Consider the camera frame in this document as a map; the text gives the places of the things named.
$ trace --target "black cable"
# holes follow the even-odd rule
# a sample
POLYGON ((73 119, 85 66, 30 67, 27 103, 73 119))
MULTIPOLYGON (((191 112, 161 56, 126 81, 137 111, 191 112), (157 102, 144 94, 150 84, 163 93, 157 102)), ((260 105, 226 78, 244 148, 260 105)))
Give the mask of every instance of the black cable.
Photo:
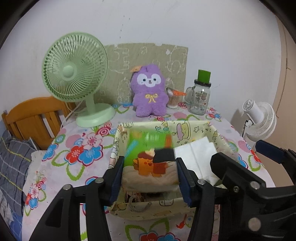
POLYGON ((246 120, 245 122, 244 122, 244 129, 246 128, 246 123, 248 122, 248 120, 246 120))

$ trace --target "jar handle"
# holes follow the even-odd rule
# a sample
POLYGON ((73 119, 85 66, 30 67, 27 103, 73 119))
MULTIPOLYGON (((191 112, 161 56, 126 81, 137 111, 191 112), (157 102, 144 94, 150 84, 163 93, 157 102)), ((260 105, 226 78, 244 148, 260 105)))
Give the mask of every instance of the jar handle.
POLYGON ((190 101, 191 101, 191 97, 192 97, 192 92, 193 92, 193 86, 192 87, 188 87, 185 91, 186 95, 185 95, 185 102, 187 104, 190 104, 190 101))

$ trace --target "white fan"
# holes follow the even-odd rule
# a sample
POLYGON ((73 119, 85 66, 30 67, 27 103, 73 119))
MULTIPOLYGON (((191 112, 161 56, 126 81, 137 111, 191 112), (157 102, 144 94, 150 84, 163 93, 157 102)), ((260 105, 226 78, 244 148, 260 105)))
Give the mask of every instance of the white fan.
POLYGON ((276 127, 276 114, 270 104, 247 100, 243 105, 244 112, 252 124, 246 129, 246 135, 251 141, 268 138, 276 127))

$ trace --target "bolt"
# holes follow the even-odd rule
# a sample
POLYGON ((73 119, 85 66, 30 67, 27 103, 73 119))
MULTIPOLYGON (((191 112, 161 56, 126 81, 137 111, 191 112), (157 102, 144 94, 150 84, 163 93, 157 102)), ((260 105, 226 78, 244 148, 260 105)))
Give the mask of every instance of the bolt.
POLYGON ((69 190, 69 189, 71 189, 71 187, 72 186, 70 184, 66 184, 66 185, 63 186, 63 189, 64 190, 69 190))
POLYGON ((248 222, 248 227, 251 231, 257 232, 261 228, 261 221, 259 218, 251 218, 248 222))
POLYGON ((238 186, 234 186, 234 187, 233 187, 233 191, 234 191, 235 193, 238 193, 238 192, 239 192, 239 187, 238 187, 238 186))
POLYGON ((94 182, 95 183, 103 183, 104 179, 102 177, 98 177, 94 182))
POLYGON ((252 188, 254 188, 255 190, 258 190, 260 188, 260 184, 255 182, 255 181, 252 181, 250 182, 250 185, 252 188))
POLYGON ((203 179, 198 179, 197 183, 200 184, 200 185, 204 185, 206 183, 206 181, 203 180, 203 179))

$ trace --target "stuffed animal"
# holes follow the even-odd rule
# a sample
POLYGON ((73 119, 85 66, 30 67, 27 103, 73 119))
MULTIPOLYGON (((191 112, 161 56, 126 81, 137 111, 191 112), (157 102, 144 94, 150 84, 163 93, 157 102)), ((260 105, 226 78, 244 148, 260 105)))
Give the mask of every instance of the stuffed animal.
POLYGON ((131 89, 135 93, 133 106, 136 107, 136 116, 166 114, 168 95, 165 92, 165 79, 157 65, 142 66, 138 72, 134 73, 131 89))

